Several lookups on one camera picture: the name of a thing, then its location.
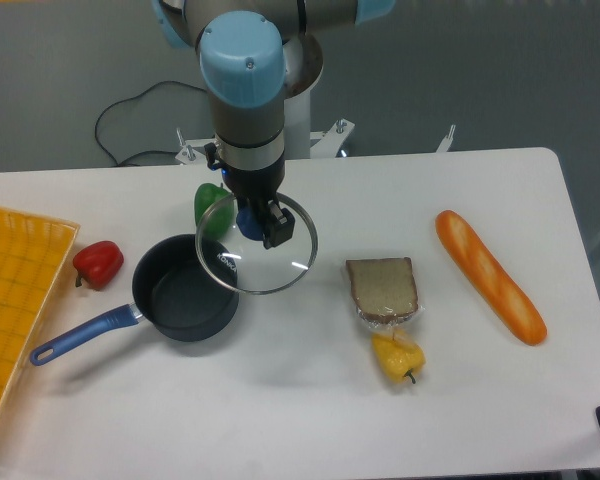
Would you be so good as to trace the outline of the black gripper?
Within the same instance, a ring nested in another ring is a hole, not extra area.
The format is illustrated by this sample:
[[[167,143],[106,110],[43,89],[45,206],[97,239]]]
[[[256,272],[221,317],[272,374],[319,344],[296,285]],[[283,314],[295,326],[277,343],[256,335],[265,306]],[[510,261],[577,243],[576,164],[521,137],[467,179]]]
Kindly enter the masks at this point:
[[[238,199],[238,210],[250,210],[251,203],[267,205],[263,227],[263,244],[266,249],[276,248],[290,240],[295,227],[291,211],[280,206],[277,191],[285,175],[285,161],[278,159],[273,164],[258,170],[242,170],[225,165],[223,181]]]

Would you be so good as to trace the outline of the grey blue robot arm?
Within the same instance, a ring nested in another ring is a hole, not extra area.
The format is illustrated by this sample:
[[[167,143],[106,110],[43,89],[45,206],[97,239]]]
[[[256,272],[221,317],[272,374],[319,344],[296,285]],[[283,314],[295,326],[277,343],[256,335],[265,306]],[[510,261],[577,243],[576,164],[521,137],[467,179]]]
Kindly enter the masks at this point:
[[[155,1],[176,48],[194,49],[214,138],[207,163],[221,169],[245,237],[273,248],[291,239],[294,217],[278,188],[289,159],[310,155],[311,90],[323,70],[315,32],[390,13],[391,1]]]

